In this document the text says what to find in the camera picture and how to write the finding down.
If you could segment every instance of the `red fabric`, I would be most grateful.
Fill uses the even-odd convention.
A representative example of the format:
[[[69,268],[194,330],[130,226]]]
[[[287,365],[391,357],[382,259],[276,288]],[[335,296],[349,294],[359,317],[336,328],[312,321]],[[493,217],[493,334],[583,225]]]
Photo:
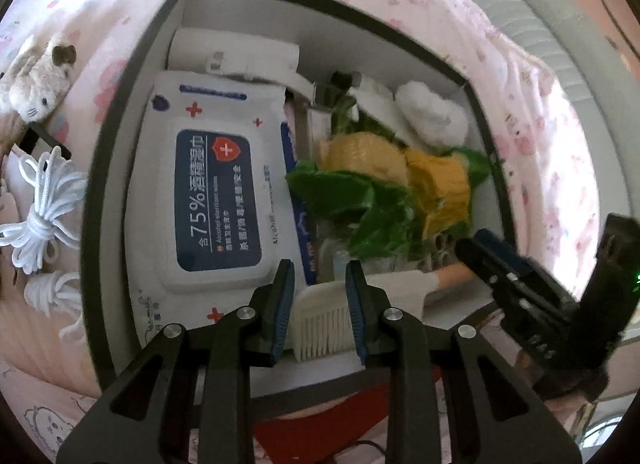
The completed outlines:
[[[254,437],[273,464],[314,464],[360,439],[389,409],[389,387],[374,386],[322,414],[267,420],[254,425]]]

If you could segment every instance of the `red shield logo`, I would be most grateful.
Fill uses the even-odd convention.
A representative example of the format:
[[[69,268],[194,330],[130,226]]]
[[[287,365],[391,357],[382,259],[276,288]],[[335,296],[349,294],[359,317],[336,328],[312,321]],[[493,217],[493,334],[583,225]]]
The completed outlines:
[[[236,160],[240,155],[240,147],[227,137],[217,137],[211,146],[216,159],[223,162]]]

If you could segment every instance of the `white cord bundle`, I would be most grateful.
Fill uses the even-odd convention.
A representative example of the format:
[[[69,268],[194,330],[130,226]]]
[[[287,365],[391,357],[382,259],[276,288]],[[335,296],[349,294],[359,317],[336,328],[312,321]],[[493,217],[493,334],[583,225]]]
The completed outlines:
[[[42,269],[43,260],[57,259],[58,240],[80,248],[80,235],[65,228],[59,217],[84,199],[86,175],[62,157],[58,146],[42,154],[37,163],[31,155],[22,156],[19,166],[22,177],[34,187],[34,202],[24,222],[0,225],[0,246],[12,245],[12,263],[31,274]]]
[[[47,274],[35,274],[24,287],[24,301],[34,309],[51,316],[53,310],[67,312],[71,316],[79,313],[75,323],[60,329],[58,335],[61,340],[66,340],[69,335],[76,339],[76,342],[83,343],[86,339],[84,333],[84,316],[82,315],[82,298],[80,291],[70,285],[66,285],[71,280],[80,280],[77,272],[64,273],[61,270]]]

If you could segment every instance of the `plush toy ear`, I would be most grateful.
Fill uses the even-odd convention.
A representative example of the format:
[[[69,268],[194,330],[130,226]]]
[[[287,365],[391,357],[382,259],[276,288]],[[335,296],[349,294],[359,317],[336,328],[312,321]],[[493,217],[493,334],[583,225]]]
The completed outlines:
[[[76,48],[73,45],[61,46],[57,45],[51,51],[51,59],[53,65],[59,67],[63,63],[73,65],[76,62]]]

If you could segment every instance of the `black cable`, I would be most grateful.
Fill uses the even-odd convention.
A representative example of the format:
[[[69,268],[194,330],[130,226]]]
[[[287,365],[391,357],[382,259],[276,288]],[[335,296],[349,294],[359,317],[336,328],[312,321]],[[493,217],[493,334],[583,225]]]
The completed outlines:
[[[628,45],[629,49],[631,49],[631,52],[634,54],[634,56],[636,56],[636,59],[638,61],[640,61],[640,54],[638,53],[638,50],[634,47],[634,44],[631,43],[631,40],[629,40],[629,38],[626,35],[625,31],[622,30],[622,27],[620,27],[620,24],[618,23],[618,20],[616,19],[616,17],[611,12],[611,9],[609,9],[609,6],[605,2],[605,0],[600,0],[600,2],[602,3],[602,6],[604,7],[604,10],[607,11],[607,14],[609,15],[609,18],[611,19],[611,21],[613,22],[613,25],[616,26],[616,29],[618,30],[618,32],[622,36],[623,40],[625,40],[625,43]]]
[[[340,453],[344,453],[345,451],[350,450],[351,448],[355,448],[356,446],[371,446],[372,448],[377,449],[386,460],[386,451],[382,446],[380,446],[380,444],[378,444],[377,442],[373,442],[372,440],[357,440],[356,442],[349,444],[348,446],[342,448],[341,450],[335,452],[334,454],[329,455],[324,460],[321,460],[320,462],[316,462],[316,464],[328,464],[330,459],[340,455]]]

